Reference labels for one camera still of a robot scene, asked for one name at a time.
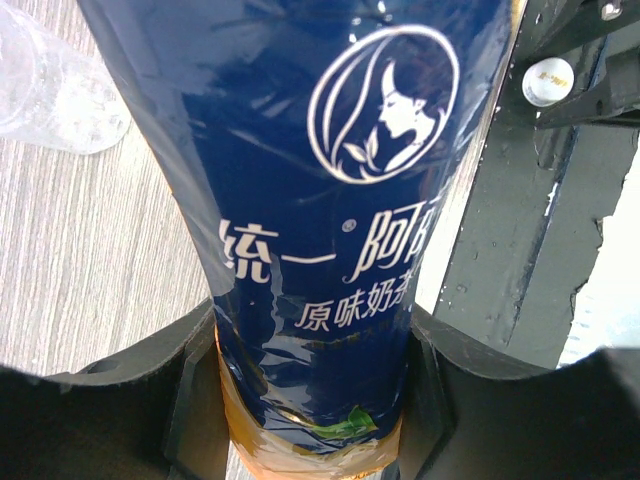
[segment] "light wood tabletop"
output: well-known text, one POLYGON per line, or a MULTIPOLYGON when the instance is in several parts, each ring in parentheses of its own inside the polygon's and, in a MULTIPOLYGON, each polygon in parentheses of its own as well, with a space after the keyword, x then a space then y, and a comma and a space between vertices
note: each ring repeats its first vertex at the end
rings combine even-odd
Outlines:
MULTIPOLYGON (((8 0, 99 57, 74 0, 8 0)), ((431 310, 488 128, 486 116, 425 256, 431 310)), ((135 125, 78 156, 0 139, 0 363, 75 372, 195 307, 207 286, 178 208, 135 125)), ((229 479, 251 478, 236 456, 229 479)))

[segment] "woman silhouette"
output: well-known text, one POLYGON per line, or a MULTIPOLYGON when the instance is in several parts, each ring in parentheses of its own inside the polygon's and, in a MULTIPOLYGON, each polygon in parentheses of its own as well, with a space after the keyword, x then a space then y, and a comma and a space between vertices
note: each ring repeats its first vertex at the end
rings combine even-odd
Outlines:
POLYGON ((436 127, 436 120, 427 116, 423 109, 427 103, 421 98, 402 95, 394 80, 395 62, 389 63, 382 74, 382 111, 378 120, 385 124, 391 138, 398 138, 409 131, 415 132, 413 141, 398 152, 384 171, 401 167, 422 148, 436 127))

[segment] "woman's face logo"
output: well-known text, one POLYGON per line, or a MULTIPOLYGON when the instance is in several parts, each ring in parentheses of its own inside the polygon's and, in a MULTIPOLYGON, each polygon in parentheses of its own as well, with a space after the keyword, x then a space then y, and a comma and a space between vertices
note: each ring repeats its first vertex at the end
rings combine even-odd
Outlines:
POLYGON ((423 25, 377 30, 343 52, 318 81, 307 114, 311 148, 320 163, 346 183, 391 178, 423 158, 438 139, 451 115, 458 81, 458 59, 441 33, 423 25), (394 50, 399 40, 420 49, 394 50), (445 62, 450 81, 428 85, 422 96, 420 88, 402 91, 396 86, 398 65, 411 63, 424 50, 430 58, 435 55, 439 65, 445 62), (436 92, 441 98, 443 91, 449 92, 447 101, 430 105, 427 94, 436 92))

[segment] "blue plastic wrapper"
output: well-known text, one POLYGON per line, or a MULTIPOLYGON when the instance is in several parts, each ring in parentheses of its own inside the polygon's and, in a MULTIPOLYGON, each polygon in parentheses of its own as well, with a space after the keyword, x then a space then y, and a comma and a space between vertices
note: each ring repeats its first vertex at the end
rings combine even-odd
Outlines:
POLYGON ((79 3, 204 266, 245 461, 389 463, 417 269, 510 1, 79 3))

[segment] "bottle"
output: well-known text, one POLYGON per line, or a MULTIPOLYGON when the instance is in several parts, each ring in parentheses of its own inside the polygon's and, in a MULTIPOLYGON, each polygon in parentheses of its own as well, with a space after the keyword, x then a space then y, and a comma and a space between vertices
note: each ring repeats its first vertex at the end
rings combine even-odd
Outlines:
POLYGON ((79 3, 199 252, 249 470, 384 468, 418 268, 510 1, 79 3))
POLYGON ((91 154, 131 123, 104 65, 1 0, 0 83, 0 137, 91 154))

